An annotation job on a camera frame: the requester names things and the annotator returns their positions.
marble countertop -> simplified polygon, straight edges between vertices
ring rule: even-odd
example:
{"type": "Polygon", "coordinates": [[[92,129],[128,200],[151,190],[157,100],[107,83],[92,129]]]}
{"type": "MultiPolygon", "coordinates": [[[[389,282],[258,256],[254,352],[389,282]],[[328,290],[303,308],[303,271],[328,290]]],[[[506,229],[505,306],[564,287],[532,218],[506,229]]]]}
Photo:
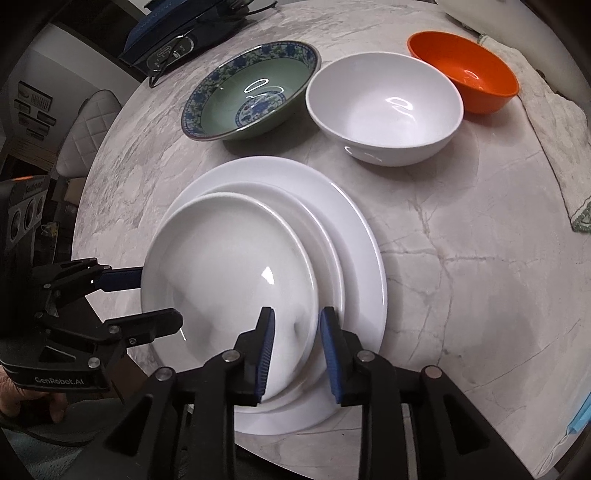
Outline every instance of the marble countertop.
{"type": "MultiPolygon", "coordinates": [[[[304,108],[250,141],[195,142],[181,131],[184,103],[206,73],[266,41],[308,41],[326,64],[359,51],[407,53],[407,37],[420,30],[469,36],[437,5],[394,3],[286,5],[155,89],[144,82],[90,171],[73,258],[142,265],[164,212],[204,172],[257,154],[306,163],[354,199],[380,244],[389,302],[380,353],[404,368],[440,365],[539,475],[574,440],[563,438],[566,426],[591,391],[591,236],[571,231],[518,98],[494,115],[467,114],[443,151],[406,168],[354,160],[304,108]]],[[[103,319],[140,311],[138,291],[89,300],[103,319]]],[[[156,368],[149,347],[130,353],[148,373],[156,368]]],[[[304,475],[352,480],[360,425],[360,411],[344,408],[306,432],[236,439],[304,475]]]]}

wall decoration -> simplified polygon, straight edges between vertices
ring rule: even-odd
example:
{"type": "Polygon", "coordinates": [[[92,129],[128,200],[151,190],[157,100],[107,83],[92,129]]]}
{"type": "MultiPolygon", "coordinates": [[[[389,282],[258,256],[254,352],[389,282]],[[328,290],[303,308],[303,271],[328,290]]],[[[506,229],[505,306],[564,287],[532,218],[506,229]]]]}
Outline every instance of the wall decoration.
{"type": "Polygon", "coordinates": [[[51,127],[53,127],[57,122],[57,120],[53,118],[51,115],[47,115],[46,113],[43,113],[41,111],[37,112],[37,120],[40,120],[41,122],[48,124],[51,127]]]}
{"type": "Polygon", "coordinates": [[[31,105],[27,105],[25,102],[21,102],[20,100],[14,99],[14,108],[20,110],[27,115],[31,113],[31,105]]]}
{"type": "Polygon", "coordinates": [[[26,113],[18,113],[18,123],[40,135],[47,135],[49,133],[49,125],[42,124],[39,120],[35,120],[26,113]]]}
{"type": "Polygon", "coordinates": [[[39,142],[43,142],[43,140],[45,140],[45,137],[43,135],[40,135],[37,132],[34,132],[30,128],[27,128],[27,135],[29,137],[33,137],[35,140],[39,140],[39,142]]]}
{"type": "Polygon", "coordinates": [[[18,97],[44,112],[49,111],[51,108],[51,102],[53,101],[53,97],[43,93],[41,90],[37,90],[35,87],[32,87],[22,80],[18,82],[18,97]]]}

floral pattern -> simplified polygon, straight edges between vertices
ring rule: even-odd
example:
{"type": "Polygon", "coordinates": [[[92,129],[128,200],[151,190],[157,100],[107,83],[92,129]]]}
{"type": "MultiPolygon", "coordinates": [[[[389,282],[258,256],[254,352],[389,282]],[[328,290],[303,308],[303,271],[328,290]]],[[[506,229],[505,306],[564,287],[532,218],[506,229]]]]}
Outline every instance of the floral pattern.
{"type": "MultiPolygon", "coordinates": [[[[302,62],[309,70],[310,77],[316,71],[319,64],[319,56],[309,45],[297,41],[277,41],[265,43],[253,50],[246,51],[226,63],[220,65],[217,69],[207,75],[197,88],[193,91],[185,104],[181,125],[183,131],[192,138],[207,138],[201,124],[201,115],[203,107],[209,98],[213,95],[223,82],[235,75],[237,72],[254,65],[260,61],[271,59],[294,59],[302,62]]],[[[244,127],[249,123],[259,120],[277,109],[286,101],[285,96],[274,96],[265,102],[252,105],[252,102],[246,102],[236,113],[236,125],[244,127]],[[250,107],[255,108],[249,115],[246,111],[250,107]]]]}
{"type": "Polygon", "coordinates": [[[240,128],[259,120],[286,100],[285,95],[279,90],[268,90],[254,98],[249,98],[236,114],[236,125],[240,128]]]}

blue and white porcelain bowl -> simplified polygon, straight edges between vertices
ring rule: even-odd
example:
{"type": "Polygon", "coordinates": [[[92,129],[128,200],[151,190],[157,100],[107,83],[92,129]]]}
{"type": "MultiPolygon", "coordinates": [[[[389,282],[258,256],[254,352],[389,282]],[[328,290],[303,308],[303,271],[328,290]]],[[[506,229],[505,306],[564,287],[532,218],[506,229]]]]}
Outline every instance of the blue and white porcelain bowl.
{"type": "Polygon", "coordinates": [[[181,124],[199,141],[242,140],[284,122],[320,69],[320,54],[307,43],[276,41],[244,51],[197,85],[181,124]]]}

human hand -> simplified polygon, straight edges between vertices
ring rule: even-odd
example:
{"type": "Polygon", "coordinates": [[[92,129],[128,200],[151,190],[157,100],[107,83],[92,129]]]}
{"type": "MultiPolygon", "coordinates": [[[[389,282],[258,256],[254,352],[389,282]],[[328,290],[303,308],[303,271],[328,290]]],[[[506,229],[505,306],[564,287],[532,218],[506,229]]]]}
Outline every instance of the human hand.
{"type": "Polygon", "coordinates": [[[46,398],[49,403],[49,415],[53,423],[63,420],[68,402],[63,393],[37,392],[18,388],[8,374],[0,367],[0,411],[7,417],[17,417],[21,411],[21,402],[46,398]]]}

